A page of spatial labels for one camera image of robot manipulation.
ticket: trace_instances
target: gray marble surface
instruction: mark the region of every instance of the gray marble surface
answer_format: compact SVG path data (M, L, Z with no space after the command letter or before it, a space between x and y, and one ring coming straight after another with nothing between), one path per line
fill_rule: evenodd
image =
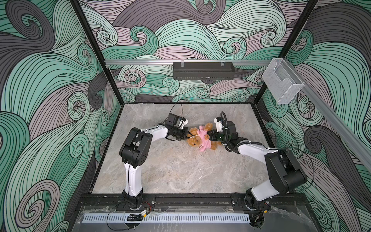
M125 167L119 150L133 127L151 128L169 114L172 104L126 104L109 145L93 193L121 193L125 187ZM188 127L213 123L220 112L233 121L240 137L263 143L263 132L250 104L183 104ZM172 113L180 115L177 104ZM186 140L160 139L151 144L143 164L144 193L244 193L268 179L265 165L251 157L217 150L199 152Z

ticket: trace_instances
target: black overhead box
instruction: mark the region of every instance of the black overhead box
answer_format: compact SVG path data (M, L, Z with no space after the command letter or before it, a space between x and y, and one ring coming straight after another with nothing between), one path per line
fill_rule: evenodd
M232 80L232 62L174 62L175 80Z

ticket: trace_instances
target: green swirl wallpaper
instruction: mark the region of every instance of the green swirl wallpaper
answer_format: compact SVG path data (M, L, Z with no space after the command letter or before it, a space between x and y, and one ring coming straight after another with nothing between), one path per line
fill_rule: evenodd
M66 231L120 105L69 0L0 1L0 231Z
M80 0L105 59L278 57L306 0ZM175 81L172 66L111 65L125 102L252 102L265 67Z
M317 7L287 59L371 150L370 10L362 0ZM276 147L304 151L294 150L308 175L296 191L306 194L323 230L370 232L371 174L310 99L299 92L278 105L267 90L258 109Z

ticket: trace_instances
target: brown teddy bear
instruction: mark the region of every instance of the brown teddy bear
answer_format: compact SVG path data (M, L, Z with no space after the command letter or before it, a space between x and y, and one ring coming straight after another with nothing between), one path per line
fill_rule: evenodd
M204 127L200 126L199 128L193 127L189 130L191 134L188 134L189 137L187 139L188 144L191 147L198 147L200 151L204 151L205 149L210 148L211 150L216 150L218 145L221 144L221 142L216 141L210 141L210 137L207 134L208 131L211 131L213 129L212 123L207 123Z

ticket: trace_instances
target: white cable tray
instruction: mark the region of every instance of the white cable tray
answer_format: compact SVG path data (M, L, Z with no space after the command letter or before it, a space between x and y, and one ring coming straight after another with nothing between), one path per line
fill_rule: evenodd
M86 213L82 223L133 223L129 213ZM141 223L250 223L245 213L151 213Z

